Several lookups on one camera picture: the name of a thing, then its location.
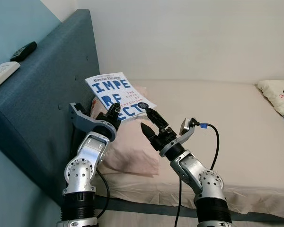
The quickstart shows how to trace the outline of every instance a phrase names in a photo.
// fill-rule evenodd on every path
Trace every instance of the white wall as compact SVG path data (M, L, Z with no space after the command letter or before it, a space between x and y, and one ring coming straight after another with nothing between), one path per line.
M77 0L101 73L130 79L284 79L284 0Z
M75 0L40 0L43 4L50 9L50 11L63 22L67 19L76 9Z

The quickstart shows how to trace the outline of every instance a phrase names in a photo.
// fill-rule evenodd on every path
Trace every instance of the beige bed sheet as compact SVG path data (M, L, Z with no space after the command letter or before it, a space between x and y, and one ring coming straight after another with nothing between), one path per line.
M124 211L107 210L98 220L99 226L106 227L172 227L175 217L158 214L142 214ZM279 223L260 223L251 221L233 221L236 227L284 227ZM198 219L179 217L177 227L196 227Z
M157 111L178 132L185 117L211 123L220 134L214 168L222 176L230 210L260 212L284 218L284 119L251 85L173 80L132 81L146 86ZM184 144L210 167L216 137L211 129L196 128ZM178 176L166 158L159 176L106 175L111 196L127 201L177 206ZM97 194L106 195L96 178ZM192 190L183 184L182 205L195 208Z

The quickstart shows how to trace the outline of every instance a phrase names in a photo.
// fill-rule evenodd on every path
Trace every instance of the silver arm segment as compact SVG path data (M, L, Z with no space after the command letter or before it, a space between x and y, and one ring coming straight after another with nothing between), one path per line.
M96 175L97 165L105 157L109 143L109 139L99 133L87 134L76 157L65 168L64 177L69 185L63 190L63 195L73 192L96 192L91 181Z
M203 191L202 179L214 177L216 185L223 189L224 184L221 177L214 171L207 169L202 163L189 151L186 150L180 156L170 162L170 166L178 174L181 180L189 185L196 195Z

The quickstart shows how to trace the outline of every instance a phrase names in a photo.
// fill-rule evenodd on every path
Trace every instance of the blue connector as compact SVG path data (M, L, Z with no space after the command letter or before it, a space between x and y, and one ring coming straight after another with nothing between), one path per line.
M203 129L207 129L207 124L202 124L202 123L201 123L201 124L200 124L200 127L203 128Z

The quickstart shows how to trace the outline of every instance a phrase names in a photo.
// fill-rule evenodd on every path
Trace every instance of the pillowcase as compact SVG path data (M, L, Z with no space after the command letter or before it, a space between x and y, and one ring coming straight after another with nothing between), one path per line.
M284 118L284 80L263 80L257 87Z
M135 89L143 96L146 95L145 87L135 87ZM91 117L96 118L100 112L106 113L107 110L95 97L92 101ZM155 126L145 119L122 122L116 139L108 148L103 164L99 166L102 174L159 175L159 154L142 133L141 122L156 130Z

